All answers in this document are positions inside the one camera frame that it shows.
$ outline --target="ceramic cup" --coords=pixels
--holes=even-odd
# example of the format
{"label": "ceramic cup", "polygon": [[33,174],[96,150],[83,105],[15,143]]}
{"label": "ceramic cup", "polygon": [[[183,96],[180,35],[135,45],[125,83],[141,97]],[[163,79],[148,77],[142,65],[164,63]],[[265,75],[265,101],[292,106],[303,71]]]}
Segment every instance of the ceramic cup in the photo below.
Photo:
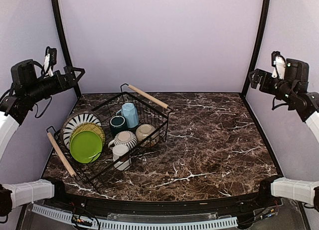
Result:
{"label": "ceramic cup", "polygon": [[120,114],[125,117],[128,124],[128,128],[135,128],[139,124],[138,111],[133,103],[125,103],[122,105],[121,110],[119,110],[116,115]]}
{"label": "ceramic cup", "polygon": [[123,131],[121,133],[118,133],[115,138],[108,144],[109,149],[113,149],[113,146],[124,144],[126,145],[129,150],[131,150],[134,146],[138,144],[138,140],[130,131]]}
{"label": "ceramic cup", "polygon": [[[138,139],[138,142],[141,142],[145,138],[147,138],[149,135],[151,135],[156,128],[150,124],[142,124],[137,130],[136,130],[136,137]],[[150,137],[150,139],[146,140],[144,143],[141,144],[142,147],[149,148],[154,146],[158,143],[160,140],[160,136],[158,133],[155,133],[153,136]]]}
{"label": "ceramic cup", "polygon": [[110,130],[113,138],[120,132],[128,130],[126,119],[123,116],[114,116],[110,120]]}
{"label": "ceramic cup", "polygon": [[[129,147],[124,144],[115,145],[113,152],[113,161],[118,160],[122,155],[126,154],[129,151]],[[122,159],[122,161],[118,161],[114,164],[114,167],[120,171],[126,170],[131,165],[131,158],[129,156]]]}

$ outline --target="striped mug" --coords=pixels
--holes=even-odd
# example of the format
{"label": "striped mug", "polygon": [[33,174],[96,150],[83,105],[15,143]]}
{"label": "striped mug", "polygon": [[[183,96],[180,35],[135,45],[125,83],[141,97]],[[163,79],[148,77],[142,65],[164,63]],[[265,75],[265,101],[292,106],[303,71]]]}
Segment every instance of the striped mug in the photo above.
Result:
{"label": "striped mug", "polygon": [[123,131],[115,136],[115,138],[108,144],[108,147],[109,149],[113,149],[113,147],[118,144],[124,144],[129,147],[129,150],[131,150],[138,144],[138,139],[132,132]]}

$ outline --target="white and black striped plate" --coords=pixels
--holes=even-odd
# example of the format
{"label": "white and black striped plate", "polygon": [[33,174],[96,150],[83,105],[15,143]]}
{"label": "white and black striped plate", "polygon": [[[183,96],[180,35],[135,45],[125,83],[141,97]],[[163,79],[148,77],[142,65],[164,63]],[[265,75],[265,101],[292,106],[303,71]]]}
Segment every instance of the white and black striped plate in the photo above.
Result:
{"label": "white and black striped plate", "polygon": [[64,122],[60,133],[61,141],[68,149],[70,149],[70,138],[73,131],[80,124],[84,123],[95,123],[99,126],[102,126],[101,121],[93,111],[82,110],[71,114]]}

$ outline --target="green plate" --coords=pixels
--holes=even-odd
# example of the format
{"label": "green plate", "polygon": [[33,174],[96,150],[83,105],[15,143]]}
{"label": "green plate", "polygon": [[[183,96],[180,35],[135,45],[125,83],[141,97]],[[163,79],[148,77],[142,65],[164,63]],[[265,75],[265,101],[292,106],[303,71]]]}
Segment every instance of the green plate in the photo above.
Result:
{"label": "green plate", "polygon": [[72,157],[82,163],[92,163],[98,159],[102,152],[103,144],[99,135],[92,131],[77,133],[70,142]]}

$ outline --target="marble surface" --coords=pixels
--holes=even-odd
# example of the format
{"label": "marble surface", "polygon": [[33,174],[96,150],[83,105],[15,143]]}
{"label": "marble surface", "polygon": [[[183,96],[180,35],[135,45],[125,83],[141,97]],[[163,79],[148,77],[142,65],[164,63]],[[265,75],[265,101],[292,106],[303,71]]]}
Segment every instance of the marble surface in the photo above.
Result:
{"label": "marble surface", "polygon": [[[114,94],[83,95],[76,110]],[[99,193],[71,178],[55,153],[44,176],[63,180],[69,193],[130,201],[192,201],[258,191],[276,168],[238,94],[153,93],[174,111],[167,141],[132,158],[127,171],[111,171]]]}

